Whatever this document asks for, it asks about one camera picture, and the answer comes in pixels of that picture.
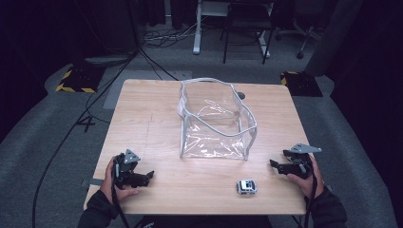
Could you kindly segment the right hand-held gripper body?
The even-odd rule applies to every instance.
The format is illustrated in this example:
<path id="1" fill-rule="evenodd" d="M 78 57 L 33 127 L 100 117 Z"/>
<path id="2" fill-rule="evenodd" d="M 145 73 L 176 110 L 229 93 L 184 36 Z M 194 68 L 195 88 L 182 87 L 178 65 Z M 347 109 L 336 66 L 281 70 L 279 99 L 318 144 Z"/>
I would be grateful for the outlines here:
<path id="1" fill-rule="evenodd" d="M 294 174 L 306 180 L 313 172 L 313 166 L 309 154 L 321 152 L 322 149 L 303 143 L 297 143 L 288 150 L 297 153 L 297 159 L 288 160 L 284 156 L 289 161 L 289 163 L 283 164 L 285 175 Z"/>

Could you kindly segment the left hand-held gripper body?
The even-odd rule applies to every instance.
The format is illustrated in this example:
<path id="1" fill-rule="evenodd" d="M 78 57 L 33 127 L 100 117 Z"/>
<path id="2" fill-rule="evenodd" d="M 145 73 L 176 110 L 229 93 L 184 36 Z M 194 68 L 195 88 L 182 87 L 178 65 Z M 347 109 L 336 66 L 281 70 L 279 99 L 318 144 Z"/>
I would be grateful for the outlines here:
<path id="1" fill-rule="evenodd" d="M 129 149 L 114 158 L 112 177 L 119 189 L 123 189 L 126 185 L 138 187 L 137 180 L 140 180 L 141 174 L 135 173 L 134 168 L 140 160 L 140 157 Z"/>

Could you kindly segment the small white toy car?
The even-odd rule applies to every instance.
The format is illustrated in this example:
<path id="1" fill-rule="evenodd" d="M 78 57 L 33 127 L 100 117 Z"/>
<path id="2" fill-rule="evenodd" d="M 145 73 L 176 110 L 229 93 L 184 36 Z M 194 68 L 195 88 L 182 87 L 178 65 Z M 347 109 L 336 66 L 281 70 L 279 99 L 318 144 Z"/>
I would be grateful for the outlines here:
<path id="1" fill-rule="evenodd" d="M 237 182 L 237 191 L 241 195 L 256 194 L 257 190 L 257 185 L 253 180 L 240 180 Z"/>

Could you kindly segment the clear plastic zipper bag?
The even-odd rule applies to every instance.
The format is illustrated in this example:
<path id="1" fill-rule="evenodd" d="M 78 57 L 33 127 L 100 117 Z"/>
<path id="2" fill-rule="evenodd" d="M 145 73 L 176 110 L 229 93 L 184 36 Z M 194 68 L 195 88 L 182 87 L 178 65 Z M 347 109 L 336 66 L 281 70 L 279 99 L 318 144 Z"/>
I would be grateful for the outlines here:
<path id="1" fill-rule="evenodd" d="M 182 82 L 177 112 L 183 158 L 248 159 L 258 124 L 237 92 L 214 78 Z"/>

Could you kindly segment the person's left hand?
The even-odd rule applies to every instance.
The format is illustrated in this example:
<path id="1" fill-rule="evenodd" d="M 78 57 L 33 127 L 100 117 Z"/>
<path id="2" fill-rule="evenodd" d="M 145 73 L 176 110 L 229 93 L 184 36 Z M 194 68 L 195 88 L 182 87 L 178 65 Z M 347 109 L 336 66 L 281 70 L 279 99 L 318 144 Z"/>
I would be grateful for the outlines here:
<path id="1" fill-rule="evenodd" d="M 107 200 L 111 204 L 114 203 L 113 197 L 112 197 L 112 189 L 115 189 L 115 191 L 116 191 L 117 200 L 124 200 L 124 199 L 133 197 L 133 196 L 139 194 L 138 189 L 131 188 L 130 186 L 127 186 L 125 189 L 119 189 L 119 188 L 115 187 L 115 185 L 112 183 L 113 160 L 114 160 L 114 158 L 111 158 L 111 160 L 109 161 L 109 164 L 106 167 L 106 175 L 105 175 L 104 181 L 102 182 L 101 187 L 100 187 L 100 190 L 104 193 Z"/>

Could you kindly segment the person's right hand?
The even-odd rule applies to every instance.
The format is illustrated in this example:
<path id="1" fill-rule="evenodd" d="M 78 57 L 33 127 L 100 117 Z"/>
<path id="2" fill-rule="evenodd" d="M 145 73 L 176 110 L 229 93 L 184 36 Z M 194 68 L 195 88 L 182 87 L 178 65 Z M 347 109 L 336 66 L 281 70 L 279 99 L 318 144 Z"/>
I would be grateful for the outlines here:
<path id="1" fill-rule="evenodd" d="M 289 181 L 297 185 L 303 195 L 309 200 L 317 198 L 324 191 L 323 178 L 319 171 L 317 161 L 313 156 L 311 156 L 310 159 L 314 168 L 313 175 L 311 177 L 305 180 L 294 174 L 287 175 Z"/>

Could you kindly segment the grey tape strip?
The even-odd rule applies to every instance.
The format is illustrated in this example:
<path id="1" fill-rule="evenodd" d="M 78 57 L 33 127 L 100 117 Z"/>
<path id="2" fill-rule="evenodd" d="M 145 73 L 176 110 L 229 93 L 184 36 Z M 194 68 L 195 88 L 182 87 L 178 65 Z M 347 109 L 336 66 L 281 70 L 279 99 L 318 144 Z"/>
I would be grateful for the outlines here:
<path id="1" fill-rule="evenodd" d="M 100 186 L 104 180 L 99 179 L 90 179 L 90 180 L 82 180 L 81 186 L 89 187 L 90 185 L 97 185 Z"/>

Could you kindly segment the small striped black stand base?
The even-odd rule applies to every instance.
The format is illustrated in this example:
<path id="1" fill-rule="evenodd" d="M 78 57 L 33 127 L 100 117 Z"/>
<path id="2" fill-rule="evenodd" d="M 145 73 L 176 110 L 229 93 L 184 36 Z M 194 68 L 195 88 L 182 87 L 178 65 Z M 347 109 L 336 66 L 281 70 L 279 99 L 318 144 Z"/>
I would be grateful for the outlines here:
<path id="1" fill-rule="evenodd" d="M 292 96 L 322 97 L 316 79 L 305 72 L 284 71 L 280 74 L 280 81 Z"/>

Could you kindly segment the large striped black stand base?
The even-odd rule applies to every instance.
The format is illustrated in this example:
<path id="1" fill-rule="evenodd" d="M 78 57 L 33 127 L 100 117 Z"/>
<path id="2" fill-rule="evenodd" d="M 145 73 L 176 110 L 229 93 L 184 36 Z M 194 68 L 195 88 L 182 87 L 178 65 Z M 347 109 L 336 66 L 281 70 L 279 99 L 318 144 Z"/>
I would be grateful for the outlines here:
<path id="1" fill-rule="evenodd" d="M 98 91 L 105 71 L 104 67 L 78 68 L 71 66 L 63 75 L 56 91 L 95 93 Z"/>

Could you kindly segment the office swivel chair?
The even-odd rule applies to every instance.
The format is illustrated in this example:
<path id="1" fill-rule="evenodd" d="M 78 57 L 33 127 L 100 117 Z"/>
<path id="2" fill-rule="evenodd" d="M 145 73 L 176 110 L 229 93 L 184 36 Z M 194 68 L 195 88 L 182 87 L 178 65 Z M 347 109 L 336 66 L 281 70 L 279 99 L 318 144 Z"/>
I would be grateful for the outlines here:
<path id="1" fill-rule="evenodd" d="M 304 57 L 304 49 L 310 38 L 317 41 L 321 36 L 316 34 L 315 29 L 318 28 L 319 18 L 321 10 L 309 5 L 308 7 L 293 6 L 291 11 L 291 19 L 293 29 L 281 29 L 276 35 L 275 39 L 280 41 L 283 36 L 287 35 L 299 35 L 303 38 L 302 45 L 297 53 L 297 58 L 302 59 Z"/>

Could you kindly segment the grey curtain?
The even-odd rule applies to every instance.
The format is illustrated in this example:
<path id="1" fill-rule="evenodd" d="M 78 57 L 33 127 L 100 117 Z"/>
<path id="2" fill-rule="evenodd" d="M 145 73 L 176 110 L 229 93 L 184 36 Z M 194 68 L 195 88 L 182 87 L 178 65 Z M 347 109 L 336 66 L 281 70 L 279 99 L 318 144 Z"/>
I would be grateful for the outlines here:
<path id="1" fill-rule="evenodd" d="M 337 0 L 328 27 L 303 70 L 304 73 L 312 77 L 320 77 L 326 74 L 362 3 L 363 0 Z"/>

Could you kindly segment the black metal chair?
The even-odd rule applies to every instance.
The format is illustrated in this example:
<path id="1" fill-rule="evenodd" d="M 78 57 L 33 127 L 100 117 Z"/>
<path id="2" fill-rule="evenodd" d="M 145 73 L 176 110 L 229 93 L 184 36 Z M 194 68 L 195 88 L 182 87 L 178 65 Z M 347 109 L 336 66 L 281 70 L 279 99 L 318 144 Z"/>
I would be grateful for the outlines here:
<path id="1" fill-rule="evenodd" d="M 269 47 L 276 29 L 271 11 L 276 0 L 229 0 L 222 26 L 224 40 L 222 62 L 225 64 L 230 46 L 248 46 L 248 43 L 231 43 L 231 32 L 245 32 L 254 35 L 255 43 L 262 54 L 262 64 L 270 56 Z"/>

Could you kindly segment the white desk frame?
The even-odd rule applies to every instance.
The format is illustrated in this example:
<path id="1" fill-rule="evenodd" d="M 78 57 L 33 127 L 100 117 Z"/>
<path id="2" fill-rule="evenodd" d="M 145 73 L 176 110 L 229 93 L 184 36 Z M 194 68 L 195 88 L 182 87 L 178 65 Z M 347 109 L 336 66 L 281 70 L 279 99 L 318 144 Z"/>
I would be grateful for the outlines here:
<path id="1" fill-rule="evenodd" d="M 201 53 L 201 41 L 202 41 L 202 17 L 203 16 L 226 16 L 227 6 L 229 3 L 220 2 L 219 0 L 198 0 L 196 9 L 196 31 L 193 45 L 193 54 L 198 55 Z M 260 50 L 263 59 L 266 60 L 270 58 L 269 50 L 265 53 L 267 48 L 265 41 L 265 32 L 258 37 Z"/>

